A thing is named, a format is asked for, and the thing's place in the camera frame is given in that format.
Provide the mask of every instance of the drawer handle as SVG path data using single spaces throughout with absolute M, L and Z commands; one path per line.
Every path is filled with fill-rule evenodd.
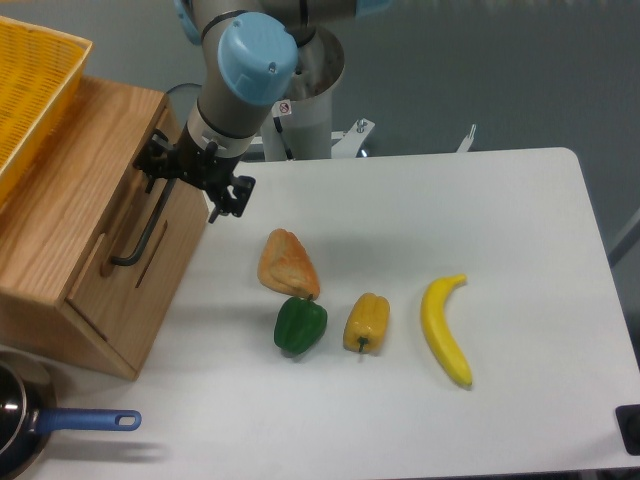
M 153 182 L 154 180 L 150 180 L 149 187 L 147 187 L 147 191 L 149 191 L 150 188 L 153 187 Z M 140 260 L 140 258 L 142 257 L 142 254 L 144 253 L 144 249 L 147 247 L 147 243 L 149 243 L 151 234 L 153 233 L 153 230 L 156 228 L 156 224 L 160 219 L 160 215 L 162 215 L 162 210 L 164 210 L 164 207 L 167 204 L 167 201 L 169 200 L 169 195 L 171 194 L 171 190 L 173 190 L 173 186 L 175 185 L 175 183 L 176 183 L 175 178 L 171 180 L 167 180 L 167 183 L 165 184 L 164 189 L 160 194 L 160 198 L 158 198 L 158 203 L 156 203 L 156 206 L 153 208 L 151 217 L 149 218 L 147 225 L 144 227 L 142 235 L 140 235 L 140 239 L 138 240 L 138 243 L 136 245 L 136 248 L 133 250 L 133 253 L 128 257 L 112 256 L 111 263 L 113 263 L 114 265 L 117 265 L 118 267 L 130 267 L 132 265 L 135 265 L 138 262 L 138 260 Z

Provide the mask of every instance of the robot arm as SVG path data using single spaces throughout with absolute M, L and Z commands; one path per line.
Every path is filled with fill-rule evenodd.
M 384 9 L 390 0 L 176 0 L 202 44 L 207 78 L 176 145 L 156 132 L 134 166 L 204 190 L 210 218 L 242 216 L 255 180 L 233 171 L 285 94 L 313 25 Z

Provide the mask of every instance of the toy pepper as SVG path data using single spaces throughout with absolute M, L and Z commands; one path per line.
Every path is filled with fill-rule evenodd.
M 362 295 L 349 315 L 343 344 L 347 350 L 369 353 L 382 346 L 389 322 L 389 302 L 373 293 Z
M 327 328 L 327 311 L 314 303 L 291 297 L 278 312 L 273 341 L 285 352 L 300 355 L 313 346 Z

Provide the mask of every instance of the blue joint cap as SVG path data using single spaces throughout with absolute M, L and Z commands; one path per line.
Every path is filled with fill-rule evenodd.
M 382 12 L 391 5 L 393 0 L 358 0 L 356 3 L 356 18 Z
M 293 37 L 263 13 L 238 15 L 218 45 L 218 66 L 225 83 L 238 98 L 255 106 L 282 98 L 297 63 Z
M 191 8 L 191 0 L 173 0 L 173 6 L 176 7 L 176 13 L 182 23 L 182 30 L 184 30 L 184 34 L 192 44 L 200 45 L 200 34 L 198 33 L 196 26 L 193 24 L 191 15 L 189 15 L 189 12 L 187 11 L 187 8 Z

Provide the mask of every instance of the bread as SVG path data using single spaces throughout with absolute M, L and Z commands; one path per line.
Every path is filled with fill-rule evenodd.
M 320 295 L 320 282 L 298 238 L 282 228 L 269 235 L 258 264 L 258 280 L 271 290 L 292 297 Z

